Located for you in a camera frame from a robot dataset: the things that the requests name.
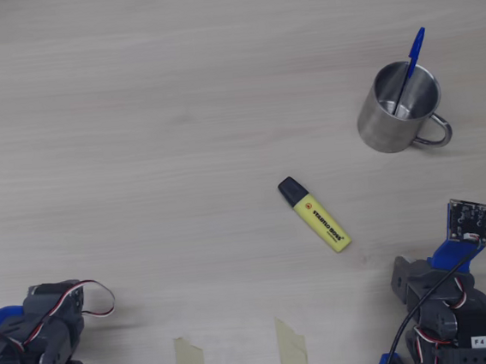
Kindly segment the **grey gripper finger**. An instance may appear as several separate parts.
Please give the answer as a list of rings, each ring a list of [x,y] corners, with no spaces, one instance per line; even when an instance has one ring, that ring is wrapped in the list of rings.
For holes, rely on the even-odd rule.
[[[416,276],[422,272],[422,269],[422,260],[413,260],[402,255],[395,258],[393,262],[391,288],[403,304],[407,303],[407,287],[410,282],[410,277]]]

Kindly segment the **grey gripper body with camera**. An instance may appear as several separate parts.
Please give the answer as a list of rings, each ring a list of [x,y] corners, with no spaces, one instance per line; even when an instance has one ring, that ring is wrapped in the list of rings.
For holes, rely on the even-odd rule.
[[[478,290],[470,272],[474,253],[467,256],[452,275],[449,272],[459,262],[452,258],[438,268],[434,259],[401,260],[401,273],[407,313],[413,317],[435,314],[479,311]]]

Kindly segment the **grey idle gripper body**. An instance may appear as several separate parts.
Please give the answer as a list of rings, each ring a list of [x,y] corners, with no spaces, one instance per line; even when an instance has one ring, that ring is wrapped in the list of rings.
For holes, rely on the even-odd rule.
[[[24,314],[34,315],[35,326],[26,340],[35,340],[54,320],[62,321],[71,336],[80,336],[85,326],[81,314],[85,298],[82,284],[79,280],[69,280],[30,287],[23,309]]]

